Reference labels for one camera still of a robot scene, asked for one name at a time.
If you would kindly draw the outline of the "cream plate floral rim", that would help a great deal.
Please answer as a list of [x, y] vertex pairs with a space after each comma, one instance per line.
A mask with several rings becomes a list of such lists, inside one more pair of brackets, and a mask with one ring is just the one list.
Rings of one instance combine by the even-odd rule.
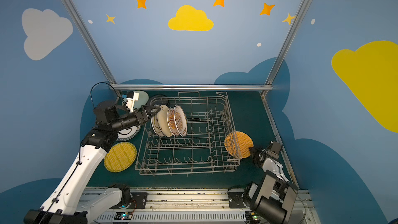
[[169, 108], [166, 105], [160, 105], [160, 111], [157, 113], [157, 120], [161, 132], [165, 137], [170, 138], [173, 134], [169, 128], [167, 112]]

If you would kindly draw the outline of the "white plate black emblem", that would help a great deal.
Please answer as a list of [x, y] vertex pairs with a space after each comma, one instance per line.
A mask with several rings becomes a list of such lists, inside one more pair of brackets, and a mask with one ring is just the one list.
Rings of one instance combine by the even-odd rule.
[[151, 119], [151, 125], [152, 125], [152, 128], [153, 128], [155, 134], [156, 134], [158, 137], [164, 137], [164, 134], [163, 134], [163, 132], [162, 132], [161, 129], [160, 129], [160, 126], [159, 126], [159, 123], [158, 123], [158, 120], [157, 120], [157, 116], [156, 116], [156, 115], [152, 117], [152, 119]]

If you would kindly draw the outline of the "orange woven plate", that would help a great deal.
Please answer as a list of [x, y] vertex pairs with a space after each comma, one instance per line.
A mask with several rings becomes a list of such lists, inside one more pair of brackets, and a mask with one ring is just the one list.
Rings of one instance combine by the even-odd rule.
[[254, 147], [254, 143], [249, 135], [236, 131], [226, 136], [224, 146], [234, 158], [244, 159], [250, 157], [250, 149]]

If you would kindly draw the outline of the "yellow woven plate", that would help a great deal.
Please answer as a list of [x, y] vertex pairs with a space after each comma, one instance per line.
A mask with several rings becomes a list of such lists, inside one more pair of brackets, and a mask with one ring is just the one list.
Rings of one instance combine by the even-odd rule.
[[128, 169], [137, 158], [136, 146], [129, 142], [114, 145], [104, 158], [105, 168], [113, 173]]

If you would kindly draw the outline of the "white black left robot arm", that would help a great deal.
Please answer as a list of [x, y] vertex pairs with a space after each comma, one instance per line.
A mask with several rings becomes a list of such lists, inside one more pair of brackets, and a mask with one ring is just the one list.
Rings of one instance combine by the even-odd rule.
[[82, 210], [78, 203], [98, 165], [109, 153], [118, 133], [130, 127], [144, 125], [160, 110], [159, 106], [143, 105], [131, 113], [119, 115], [115, 101], [101, 102], [93, 109], [95, 126], [79, 145], [73, 164], [50, 197], [38, 210], [27, 212], [25, 224], [90, 224], [113, 206], [128, 206], [132, 202], [125, 184], [114, 184]]

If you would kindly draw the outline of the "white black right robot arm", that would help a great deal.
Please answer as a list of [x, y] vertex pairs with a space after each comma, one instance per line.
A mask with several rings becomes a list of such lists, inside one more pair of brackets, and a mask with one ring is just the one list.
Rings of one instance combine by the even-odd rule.
[[283, 146], [271, 142], [265, 149], [249, 148], [255, 166], [264, 171], [259, 184], [251, 182], [243, 193], [244, 204], [270, 224], [287, 224], [298, 195], [298, 188], [284, 174], [277, 161]]

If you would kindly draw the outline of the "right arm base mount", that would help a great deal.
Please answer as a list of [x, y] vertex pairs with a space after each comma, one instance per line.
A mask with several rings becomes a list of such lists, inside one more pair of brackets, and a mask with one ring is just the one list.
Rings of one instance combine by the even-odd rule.
[[245, 203], [243, 195], [242, 191], [229, 191], [229, 208], [249, 208]]

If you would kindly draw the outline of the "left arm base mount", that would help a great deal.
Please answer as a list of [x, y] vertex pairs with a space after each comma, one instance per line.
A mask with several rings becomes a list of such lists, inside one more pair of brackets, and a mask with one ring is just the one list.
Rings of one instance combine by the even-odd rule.
[[126, 205], [126, 209], [145, 209], [148, 194], [146, 192], [131, 192], [130, 203]]

